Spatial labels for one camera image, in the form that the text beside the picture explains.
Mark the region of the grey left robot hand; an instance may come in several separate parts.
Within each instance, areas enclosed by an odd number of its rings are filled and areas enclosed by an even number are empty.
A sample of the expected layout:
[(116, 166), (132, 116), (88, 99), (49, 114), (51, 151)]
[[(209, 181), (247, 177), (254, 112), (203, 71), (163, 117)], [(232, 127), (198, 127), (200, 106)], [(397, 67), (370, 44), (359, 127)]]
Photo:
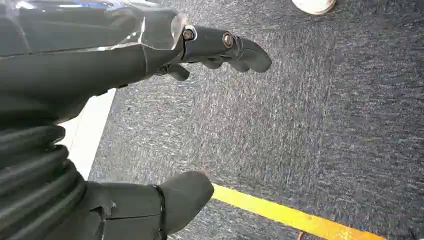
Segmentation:
[(146, 0), (1, 1), (1, 239), (166, 240), (183, 229), (214, 193), (206, 175), (87, 181), (60, 141), (61, 123), (91, 97), (152, 76), (185, 81), (184, 63), (264, 73), (272, 60), (254, 41)]

